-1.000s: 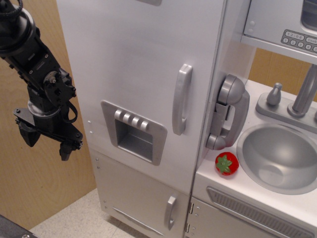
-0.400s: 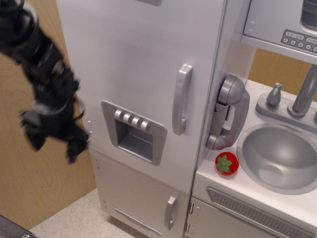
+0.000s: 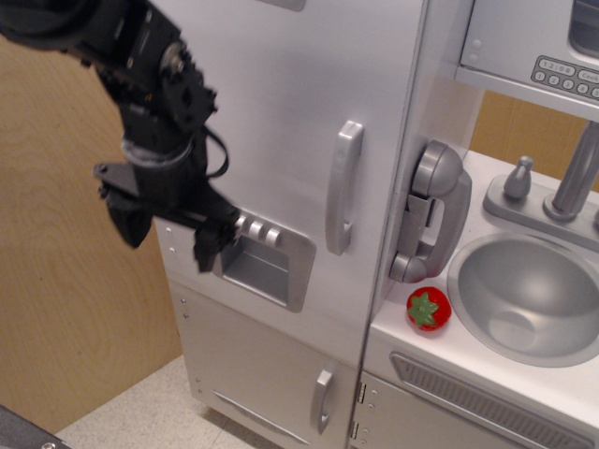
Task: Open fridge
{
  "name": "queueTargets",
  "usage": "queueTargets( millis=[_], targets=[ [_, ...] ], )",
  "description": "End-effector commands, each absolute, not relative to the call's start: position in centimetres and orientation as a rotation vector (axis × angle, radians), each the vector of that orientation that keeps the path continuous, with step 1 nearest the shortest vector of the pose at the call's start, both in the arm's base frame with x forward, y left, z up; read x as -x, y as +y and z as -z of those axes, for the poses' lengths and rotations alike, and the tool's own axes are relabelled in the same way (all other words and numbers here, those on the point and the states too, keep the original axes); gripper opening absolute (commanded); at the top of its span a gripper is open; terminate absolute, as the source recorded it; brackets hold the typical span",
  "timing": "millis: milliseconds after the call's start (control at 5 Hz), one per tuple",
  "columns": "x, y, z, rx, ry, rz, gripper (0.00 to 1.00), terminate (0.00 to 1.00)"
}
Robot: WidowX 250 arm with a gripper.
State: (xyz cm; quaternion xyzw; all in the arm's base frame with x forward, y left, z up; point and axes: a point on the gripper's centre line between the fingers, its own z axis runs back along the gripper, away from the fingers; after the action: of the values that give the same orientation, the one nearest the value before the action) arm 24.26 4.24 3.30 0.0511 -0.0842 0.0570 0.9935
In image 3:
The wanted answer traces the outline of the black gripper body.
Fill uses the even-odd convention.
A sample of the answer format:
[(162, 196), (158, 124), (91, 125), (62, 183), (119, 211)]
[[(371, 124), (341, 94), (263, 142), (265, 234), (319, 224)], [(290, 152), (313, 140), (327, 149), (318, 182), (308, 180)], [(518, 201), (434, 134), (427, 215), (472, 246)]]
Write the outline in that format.
[(94, 167), (94, 175), (101, 181), (99, 193), (104, 201), (108, 194), (129, 196), (153, 218), (196, 231), (203, 225), (233, 226), (235, 239), (240, 212), (211, 187), (207, 165), (204, 153), (193, 153), (161, 167), (102, 163)]

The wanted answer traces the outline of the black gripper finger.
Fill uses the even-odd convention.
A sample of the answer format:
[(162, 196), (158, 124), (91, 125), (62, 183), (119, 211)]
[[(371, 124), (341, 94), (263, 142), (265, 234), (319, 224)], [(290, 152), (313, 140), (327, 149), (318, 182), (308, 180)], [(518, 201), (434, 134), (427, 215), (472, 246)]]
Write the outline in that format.
[(129, 196), (108, 194), (105, 201), (110, 218), (124, 242), (138, 248), (151, 229), (153, 216)]
[(211, 272), (216, 256), (234, 243), (234, 227), (205, 224), (195, 234), (194, 257), (200, 273)]

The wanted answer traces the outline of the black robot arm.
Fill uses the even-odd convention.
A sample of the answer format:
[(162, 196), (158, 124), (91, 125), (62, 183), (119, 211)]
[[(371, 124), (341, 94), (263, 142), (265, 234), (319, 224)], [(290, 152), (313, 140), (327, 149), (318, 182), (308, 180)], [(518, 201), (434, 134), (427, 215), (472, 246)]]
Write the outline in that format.
[(95, 69), (124, 129), (123, 162), (94, 169), (115, 227), (131, 247), (157, 217), (191, 228), (197, 266), (211, 271), (238, 236), (240, 212), (210, 184), (215, 92), (180, 29), (149, 1), (5, 1), (1, 33)]

